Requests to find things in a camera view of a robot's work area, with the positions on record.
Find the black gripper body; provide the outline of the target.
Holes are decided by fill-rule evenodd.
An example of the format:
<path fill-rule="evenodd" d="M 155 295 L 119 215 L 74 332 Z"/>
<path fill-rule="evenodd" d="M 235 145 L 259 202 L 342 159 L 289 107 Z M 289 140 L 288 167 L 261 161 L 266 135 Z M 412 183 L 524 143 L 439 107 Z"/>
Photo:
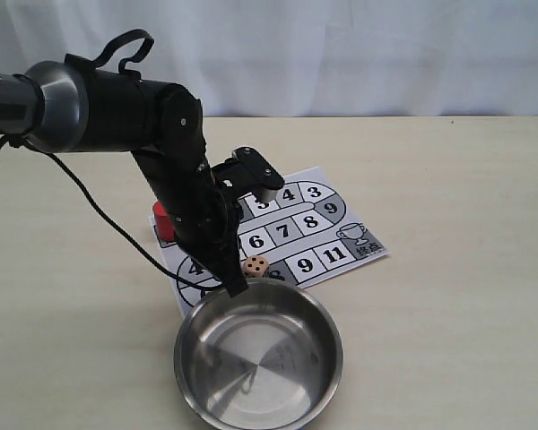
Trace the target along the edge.
<path fill-rule="evenodd" d="M 245 180 L 239 163 L 184 170 L 159 165 L 159 202 L 171 219 L 180 247 L 207 269 L 238 269 L 237 199 Z"/>

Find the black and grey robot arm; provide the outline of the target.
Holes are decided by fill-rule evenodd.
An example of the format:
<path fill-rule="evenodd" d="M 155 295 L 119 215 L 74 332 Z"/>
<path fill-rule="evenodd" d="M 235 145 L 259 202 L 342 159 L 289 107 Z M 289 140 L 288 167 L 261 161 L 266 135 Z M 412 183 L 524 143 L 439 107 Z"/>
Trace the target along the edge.
<path fill-rule="evenodd" d="M 40 62 L 0 74 L 0 134 L 44 154 L 128 152 L 167 212 L 179 246 L 236 296 L 239 209 L 205 150 L 201 102 L 176 83 Z"/>

